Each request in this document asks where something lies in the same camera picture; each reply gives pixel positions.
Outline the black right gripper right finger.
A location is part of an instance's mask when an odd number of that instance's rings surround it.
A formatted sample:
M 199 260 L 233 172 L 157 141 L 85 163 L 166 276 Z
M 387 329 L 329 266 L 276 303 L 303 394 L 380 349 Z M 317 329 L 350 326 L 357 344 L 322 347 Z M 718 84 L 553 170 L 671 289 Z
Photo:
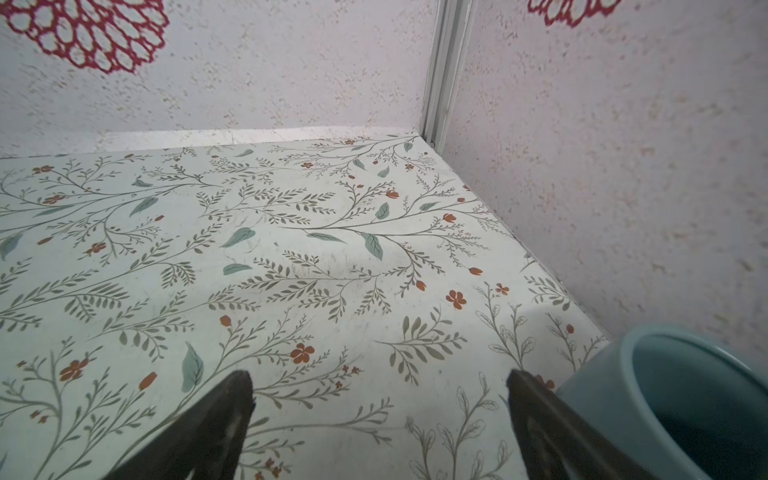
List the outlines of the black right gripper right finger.
M 506 385 L 512 428 L 530 479 L 653 477 L 532 374 L 513 369 Z

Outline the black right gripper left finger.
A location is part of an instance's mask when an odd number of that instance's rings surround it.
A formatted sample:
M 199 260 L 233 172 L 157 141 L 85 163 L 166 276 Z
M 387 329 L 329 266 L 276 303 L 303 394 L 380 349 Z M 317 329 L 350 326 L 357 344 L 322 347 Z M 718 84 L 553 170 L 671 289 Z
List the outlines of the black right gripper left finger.
M 236 370 L 108 479 L 232 479 L 255 409 L 250 374 Z

